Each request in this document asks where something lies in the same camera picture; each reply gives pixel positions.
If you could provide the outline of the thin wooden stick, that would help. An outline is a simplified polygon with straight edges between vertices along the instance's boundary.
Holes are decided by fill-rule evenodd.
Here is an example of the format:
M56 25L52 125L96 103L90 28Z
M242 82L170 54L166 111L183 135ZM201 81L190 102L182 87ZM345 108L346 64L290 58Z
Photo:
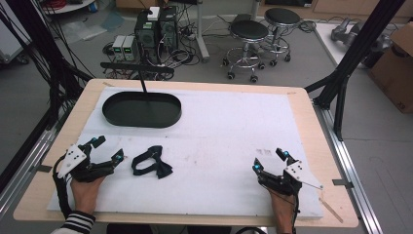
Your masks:
M340 222L343 223L344 219L338 215L338 213L322 198L319 198L319 201L325 206L325 208Z

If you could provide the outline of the black T-shaped stand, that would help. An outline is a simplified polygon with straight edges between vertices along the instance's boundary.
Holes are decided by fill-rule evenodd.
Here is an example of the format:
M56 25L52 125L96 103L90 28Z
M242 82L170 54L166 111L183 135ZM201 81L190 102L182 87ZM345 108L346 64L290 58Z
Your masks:
M126 70L133 70L138 72L138 77L140 80L140 84L143 90L143 93L147 93L146 85L144 82L144 78L141 75L141 72L154 72L154 73L169 73L173 74L174 69L165 66L152 66L152 65L142 65L142 64L127 64L127 63L116 63L116 62L102 62L100 64L102 68L110 68L110 69L126 69Z

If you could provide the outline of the grey machine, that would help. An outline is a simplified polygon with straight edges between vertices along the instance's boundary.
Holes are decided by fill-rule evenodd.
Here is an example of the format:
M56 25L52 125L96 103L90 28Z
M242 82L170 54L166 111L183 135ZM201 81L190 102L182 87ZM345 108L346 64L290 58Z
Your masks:
M351 20L349 18L345 18L338 26L331 30L330 39L333 42L342 42L346 47L350 47L353 44L356 37L362 30L364 22L357 22L352 26L350 31L347 31L347 26L350 21ZM392 46L392 44L393 41L388 34L380 34L370 46L369 50L365 53L360 63L367 68L373 67L384 52Z

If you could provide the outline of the grey power supply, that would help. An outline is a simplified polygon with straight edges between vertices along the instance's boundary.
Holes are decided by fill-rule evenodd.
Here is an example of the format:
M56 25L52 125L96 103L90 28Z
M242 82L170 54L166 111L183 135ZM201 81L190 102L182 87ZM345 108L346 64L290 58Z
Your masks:
M112 49L113 49L116 60L125 59L125 56L123 53L123 44L124 44L125 39L126 39L125 35L118 35L112 44Z
M125 60L133 61L137 56L137 45L134 36L127 36L123 43L123 53Z

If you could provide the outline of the person's left hand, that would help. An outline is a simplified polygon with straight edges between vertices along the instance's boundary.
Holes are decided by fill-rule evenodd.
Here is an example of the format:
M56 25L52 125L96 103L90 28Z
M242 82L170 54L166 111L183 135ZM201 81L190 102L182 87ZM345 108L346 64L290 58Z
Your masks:
M92 182L71 181L72 194L75 201L75 210L88 215L94 213L98 190L104 178L100 177Z

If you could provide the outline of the black computer tower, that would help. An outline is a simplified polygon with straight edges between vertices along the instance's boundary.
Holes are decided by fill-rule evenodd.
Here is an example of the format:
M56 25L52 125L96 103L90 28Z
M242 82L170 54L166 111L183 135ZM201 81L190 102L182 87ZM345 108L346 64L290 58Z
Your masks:
M159 23L149 20L148 11L138 14L134 27L134 35L137 41L140 59L145 64L157 64L157 47L160 41Z
M159 17L162 41L164 42L164 47L170 51L178 49L176 15L176 7L171 6L163 8Z

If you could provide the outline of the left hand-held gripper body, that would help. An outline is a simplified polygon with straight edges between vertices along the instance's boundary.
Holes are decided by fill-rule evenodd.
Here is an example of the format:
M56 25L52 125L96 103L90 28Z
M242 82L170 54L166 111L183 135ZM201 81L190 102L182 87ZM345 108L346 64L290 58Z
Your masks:
M91 162L92 146L71 145L63 157L62 165L57 173L58 178L71 175L80 182L92 182L100 177L114 173L111 161L95 164Z

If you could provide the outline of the brown cardboard box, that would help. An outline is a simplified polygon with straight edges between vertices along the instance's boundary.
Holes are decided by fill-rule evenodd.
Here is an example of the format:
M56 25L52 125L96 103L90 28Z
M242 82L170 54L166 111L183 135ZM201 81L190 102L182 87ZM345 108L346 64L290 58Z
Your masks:
M393 44L369 76L402 113L413 113L413 21L391 35Z

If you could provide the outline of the aluminium rail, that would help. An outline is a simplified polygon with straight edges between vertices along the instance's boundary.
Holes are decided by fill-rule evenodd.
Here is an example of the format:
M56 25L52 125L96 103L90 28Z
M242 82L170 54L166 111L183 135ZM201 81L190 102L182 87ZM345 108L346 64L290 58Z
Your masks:
M351 197L358 220L362 223L367 234L384 234L377 216L370 204L368 196L363 188L362 182L358 176L357 169L352 157L343 140L334 133L333 115L329 110L321 109L313 105L314 110L319 118L319 122L324 130L325 137L332 147L331 151L335 158L342 179L351 181L354 185L352 189L346 189Z
M22 161L0 193L0 220L10 212L11 205L35 175L55 139L56 130L44 131L22 152Z

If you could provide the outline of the person's right hand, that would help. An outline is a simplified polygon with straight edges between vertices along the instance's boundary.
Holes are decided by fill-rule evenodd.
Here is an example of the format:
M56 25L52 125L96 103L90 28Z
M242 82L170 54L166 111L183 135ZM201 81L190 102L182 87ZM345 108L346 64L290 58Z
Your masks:
M292 227L294 196L283 195L269 189L276 230L278 227Z

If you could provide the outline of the black round stool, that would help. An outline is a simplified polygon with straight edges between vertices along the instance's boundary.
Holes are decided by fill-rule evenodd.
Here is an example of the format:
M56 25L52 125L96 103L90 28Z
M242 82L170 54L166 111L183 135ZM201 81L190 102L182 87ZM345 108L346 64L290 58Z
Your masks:
M255 74L255 69L264 69L265 64L253 46L266 39L268 29L255 20L237 20L230 25L230 35L243 44L228 50L222 60L222 64L229 67L227 77L233 80L236 77L235 68L247 68L251 71L249 80L256 83L258 76Z
M276 66L279 61L279 55L284 55L284 61L290 62L291 48L285 36L298 25L300 17L288 9L271 8L265 12L264 19L268 23L269 35L261 44L261 47L265 52L274 55L269 64Z

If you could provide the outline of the round white table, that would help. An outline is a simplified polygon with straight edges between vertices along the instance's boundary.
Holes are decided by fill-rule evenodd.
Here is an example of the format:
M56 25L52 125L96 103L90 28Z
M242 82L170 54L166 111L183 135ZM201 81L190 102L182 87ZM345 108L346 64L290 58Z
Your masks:
M98 11L98 3L96 0L53 0L42 6L42 10L47 15L69 13L81 9L88 9L95 13Z

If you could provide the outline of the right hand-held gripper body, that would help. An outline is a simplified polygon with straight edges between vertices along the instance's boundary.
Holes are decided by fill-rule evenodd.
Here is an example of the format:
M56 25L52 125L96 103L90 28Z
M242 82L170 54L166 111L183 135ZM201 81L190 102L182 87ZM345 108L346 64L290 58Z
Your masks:
M323 190L321 182L302 161L296 161L294 164L286 166L282 171L282 175L259 176L258 183L288 196L297 195L303 183Z

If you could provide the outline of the black metal frame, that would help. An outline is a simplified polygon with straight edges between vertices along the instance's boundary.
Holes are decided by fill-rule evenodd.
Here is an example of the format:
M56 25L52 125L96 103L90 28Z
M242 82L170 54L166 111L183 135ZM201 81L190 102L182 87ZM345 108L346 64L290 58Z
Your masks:
M322 88L321 93L314 98L314 103L321 109L329 109L331 102L336 99L332 130L340 141L343 140L342 124L348 82L358 64L405 1L379 0L355 41L336 68L326 77L305 88L307 93Z
M75 101L94 77L70 63L57 46L49 23L35 0L5 0L20 26L0 10L0 20L16 37L34 62L41 77L49 85L50 107L47 110L47 128L60 121L59 112L70 112Z

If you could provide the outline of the white foam mat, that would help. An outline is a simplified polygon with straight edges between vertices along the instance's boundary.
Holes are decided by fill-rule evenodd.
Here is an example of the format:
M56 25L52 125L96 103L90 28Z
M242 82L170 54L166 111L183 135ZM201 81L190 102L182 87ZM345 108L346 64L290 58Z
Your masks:
M93 161L108 160L123 149L126 160L102 183L97 210L150 215L271 214L269 194L252 169L257 158L265 170L280 175L286 163L277 148L308 166L296 117L287 95L175 90L180 119L168 128L117 127L102 105L118 89L101 93L78 140L105 136ZM161 159L173 173L134 175L132 159L162 145Z

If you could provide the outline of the black bow tie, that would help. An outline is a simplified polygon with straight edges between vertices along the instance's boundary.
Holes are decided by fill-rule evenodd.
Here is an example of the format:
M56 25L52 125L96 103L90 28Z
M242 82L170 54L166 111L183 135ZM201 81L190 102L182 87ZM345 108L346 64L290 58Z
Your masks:
M173 173L172 166L165 163L162 159L163 146L154 145L149 147L144 153L134 157L132 159L131 168L135 176L143 176L151 172L155 172L158 179L169 176ZM137 165L146 161L148 159L153 159L154 163L146 168L139 169Z

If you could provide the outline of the black oval tray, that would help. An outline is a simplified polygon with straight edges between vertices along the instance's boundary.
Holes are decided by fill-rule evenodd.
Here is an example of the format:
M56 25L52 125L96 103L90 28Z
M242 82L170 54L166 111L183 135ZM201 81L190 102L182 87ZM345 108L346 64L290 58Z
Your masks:
M181 117L180 100L171 94L120 92L102 105L106 121L115 126L167 128Z

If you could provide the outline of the grey table leg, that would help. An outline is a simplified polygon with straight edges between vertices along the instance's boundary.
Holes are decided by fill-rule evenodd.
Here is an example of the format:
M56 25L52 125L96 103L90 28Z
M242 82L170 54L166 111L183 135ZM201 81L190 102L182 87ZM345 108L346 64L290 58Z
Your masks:
M197 4L197 33L196 40L201 53L201 62L206 63L210 59L209 52L203 37L203 0L196 0Z

